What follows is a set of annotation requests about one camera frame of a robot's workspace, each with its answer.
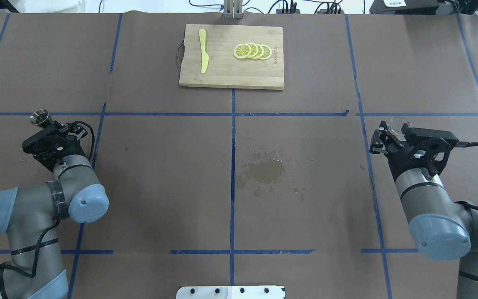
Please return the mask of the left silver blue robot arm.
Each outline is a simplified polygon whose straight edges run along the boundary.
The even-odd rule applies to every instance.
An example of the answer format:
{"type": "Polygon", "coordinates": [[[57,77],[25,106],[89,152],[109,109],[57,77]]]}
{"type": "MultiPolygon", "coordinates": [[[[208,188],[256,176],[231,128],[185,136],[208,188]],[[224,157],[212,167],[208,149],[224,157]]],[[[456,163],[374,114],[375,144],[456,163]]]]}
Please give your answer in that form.
{"type": "Polygon", "coordinates": [[[54,180],[0,191],[0,233],[11,259],[0,263],[0,299],[62,299],[68,277],[57,226],[64,219],[93,223],[110,206],[80,141],[93,129],[82,121],[47,121],[23,142],[54,180]]]}

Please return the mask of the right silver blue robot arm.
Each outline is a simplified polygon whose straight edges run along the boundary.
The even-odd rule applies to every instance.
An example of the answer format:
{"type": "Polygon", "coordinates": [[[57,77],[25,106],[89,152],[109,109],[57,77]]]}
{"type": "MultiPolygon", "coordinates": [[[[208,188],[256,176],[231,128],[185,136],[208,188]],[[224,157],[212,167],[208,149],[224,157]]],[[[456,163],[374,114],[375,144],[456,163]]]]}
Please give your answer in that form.
{"type": "Polygon", "coordinates": [[[478,206],[453,202],[440,179],[452,149],[476,147],[478,142],[408,123],[400,131],[404,140],[382,121],[369,152],[388,160],[417,251],[432,260],[459,260],[456,297],[478,299],[478,206]]]}

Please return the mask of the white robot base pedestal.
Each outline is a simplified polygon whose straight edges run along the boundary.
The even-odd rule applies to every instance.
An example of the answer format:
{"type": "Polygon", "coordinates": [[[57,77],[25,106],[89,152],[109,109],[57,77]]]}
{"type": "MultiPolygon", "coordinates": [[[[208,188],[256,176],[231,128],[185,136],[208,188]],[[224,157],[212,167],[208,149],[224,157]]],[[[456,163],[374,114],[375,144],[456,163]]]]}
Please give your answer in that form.
{"type": "Polygon", "coordinates": [[[285,299],[284,286],[185,286],[179,288],[177,299],[285,299]]]}

